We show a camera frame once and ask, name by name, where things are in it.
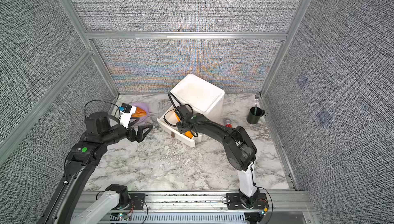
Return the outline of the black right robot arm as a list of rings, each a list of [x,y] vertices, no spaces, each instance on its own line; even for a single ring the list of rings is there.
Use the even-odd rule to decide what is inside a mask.
[[[200,113],[193,114],[190,105],[176,107],[175,113],[179,118],[176,127],[180,133],[190,132],[194,137],[204,134],[222,144],[228,162],[238,172],[240,202],[251,209],[259,195],[252,172],[257,148],[246,130],[240,126],[226,127]]]

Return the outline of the white three-drawer storage unit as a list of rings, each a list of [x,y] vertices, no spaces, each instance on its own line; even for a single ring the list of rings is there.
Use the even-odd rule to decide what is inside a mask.
[[[170,91],[182,104],[189,104],[196,113],[220,123],[225,91],[193,75],[188,74]]]

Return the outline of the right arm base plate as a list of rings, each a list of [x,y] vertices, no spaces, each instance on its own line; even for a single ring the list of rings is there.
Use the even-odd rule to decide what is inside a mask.
[[[266,194],[259,192],[251,197],[247,197],[241,192],[227,193],[226,204],[229,210],[264,210],[269,208]]]

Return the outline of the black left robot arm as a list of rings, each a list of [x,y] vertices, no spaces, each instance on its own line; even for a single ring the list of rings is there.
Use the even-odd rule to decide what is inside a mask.
[[[142,142],[152,125],[125,128],[107,112],[95,112],[85,118],[86,131],[64,161],[64,174],[39,224],[68,224],[90,176],[107,152],[108,146],[123,139]]]

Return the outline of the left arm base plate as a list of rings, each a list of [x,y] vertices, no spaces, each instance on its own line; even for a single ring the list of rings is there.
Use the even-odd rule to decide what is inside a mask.
[[[144,193],[120,194],[119,203],[112,209],[113,211],[143,210],[145,206]]]

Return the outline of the orange microphone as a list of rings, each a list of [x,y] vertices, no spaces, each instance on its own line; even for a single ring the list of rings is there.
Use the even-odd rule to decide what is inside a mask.
[[[178,120],[178,122],[180,122],[181,120],[180,120],[180,118],[178,117],[178,115],[177,115],[176,113],[174,113],[174,114],[175,114],[175,117],[176,117],[176,119]],[[190,139],[193,139],[193,138],[194,138],[194,135],[193,135],[190,131],[185,132],[184,135],[185,135],[186,137],[190,138]]]

